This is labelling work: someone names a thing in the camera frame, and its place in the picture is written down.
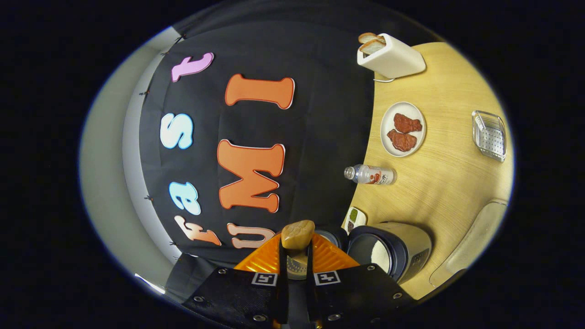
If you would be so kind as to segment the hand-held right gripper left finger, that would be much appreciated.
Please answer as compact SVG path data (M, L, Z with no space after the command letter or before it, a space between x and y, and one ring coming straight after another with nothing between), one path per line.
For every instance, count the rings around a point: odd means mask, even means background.
M286 254L274 235L238 266L215 267L181 306L216 329L280 329L288 323Z

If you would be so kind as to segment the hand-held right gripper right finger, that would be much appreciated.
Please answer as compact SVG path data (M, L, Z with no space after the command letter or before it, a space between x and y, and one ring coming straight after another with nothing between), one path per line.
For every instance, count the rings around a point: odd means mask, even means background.
M307 256L308 315L320 329L380 329L416 306L377 264L359 264L320 234Z

